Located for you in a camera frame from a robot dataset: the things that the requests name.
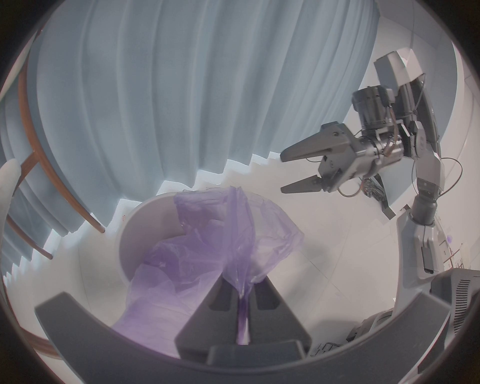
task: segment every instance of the trash bag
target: trash bag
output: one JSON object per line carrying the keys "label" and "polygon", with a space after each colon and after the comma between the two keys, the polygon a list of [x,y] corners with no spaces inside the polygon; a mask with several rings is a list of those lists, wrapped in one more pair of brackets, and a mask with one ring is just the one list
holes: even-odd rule
{"label": "trash bag", "polygon": [[174,202],[185,235],[162,240],[145,254],[113,329],[178,357],[175,336],[223,274],[239,293],[242,343],[253,284],[302,244],[303,233],[278,205],[242,188],[184,191]]}

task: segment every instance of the plastic bag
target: plastic bag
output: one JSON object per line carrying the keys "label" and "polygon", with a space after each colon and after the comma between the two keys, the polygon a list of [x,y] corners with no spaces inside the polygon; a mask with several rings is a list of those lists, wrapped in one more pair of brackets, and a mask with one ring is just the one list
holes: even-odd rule
{"label": "plastic bag", "polygon": [[253,284],[299,247],[303,234],[278,205],[241,188],[180,192],[174,202],[185,235],[146,253],[113,329],[178,357],[175,336],[223,273],[239,293],[241,342]]}

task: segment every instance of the blue curtain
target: blue curtain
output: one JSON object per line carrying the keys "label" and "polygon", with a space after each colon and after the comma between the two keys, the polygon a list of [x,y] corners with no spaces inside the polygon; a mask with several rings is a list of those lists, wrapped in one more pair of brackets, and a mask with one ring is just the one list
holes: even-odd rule
{"label": "blue curtain", "polygon": [[[67,0],[32,46],[32,119],[64,183],[107,225],[120,198],[192,186],[199,169],[249,164],[342,121],[378,19],[373,0]],[[16,92],[0,104],[8,133]],[[24,140],[1,137],[5,157],[23,161]],[[28,209],[76,230],[81,217],[34,171]]]}

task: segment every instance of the curtain fold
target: curtain fold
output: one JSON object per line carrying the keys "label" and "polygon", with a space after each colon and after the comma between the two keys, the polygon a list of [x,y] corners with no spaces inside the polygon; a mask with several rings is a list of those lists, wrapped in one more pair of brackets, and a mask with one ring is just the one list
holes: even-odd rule
{"label": "curtain fold", "polygon": [[[32,46],[32,120],[106,226],[120,198],[144,201],[164,180],[193,186],[199,169],[249,164],[342,121],[378,19],[373,0],[67,0]],[[22,161],[15,92],[0,104],[0,139]],[[51,187],[37,165],[19,192],[63,236],[83,219]]]}

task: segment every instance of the curtain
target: curtain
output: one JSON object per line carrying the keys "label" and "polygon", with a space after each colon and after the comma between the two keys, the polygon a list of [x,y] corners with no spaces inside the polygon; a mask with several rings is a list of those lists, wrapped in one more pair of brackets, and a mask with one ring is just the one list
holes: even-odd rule
{"label": "curtain", "polygon": [[[342,121],[378,19],[373,0],[67,0],[32,45],[32,120],[65,185],[108,225],[120,198],[192,186],[199,169],[249,164]],[[1,142],[23,161],[16,92],[0,104]],[[75,231],[83,219],[34,171],[27,211]]]}

